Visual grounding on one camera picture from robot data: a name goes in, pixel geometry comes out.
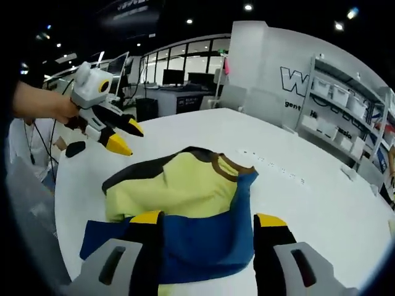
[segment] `round table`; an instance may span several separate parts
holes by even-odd
[[[128,165],[188,146],[254,165],[259,177],[251,186],[251,215],[266,213],[286,221],[296,240],[324,256],[346,287],[361,288],[389,248],[388,220],[395,217],[390,207],[360,176],[348,179],[338,159],[295,134],[229,109],[162,117],[141,126],[143,138],[119,131],[133,150],[131,157],[109,152],[92,140],[73,158],[64,153],[60,157],[56,228],[72,280],[83,263],[79,252],[86,222],[105,221],[103,181]],[[238,274],[172,289],[172,295],[225,293],[257,295],[252,262]]]

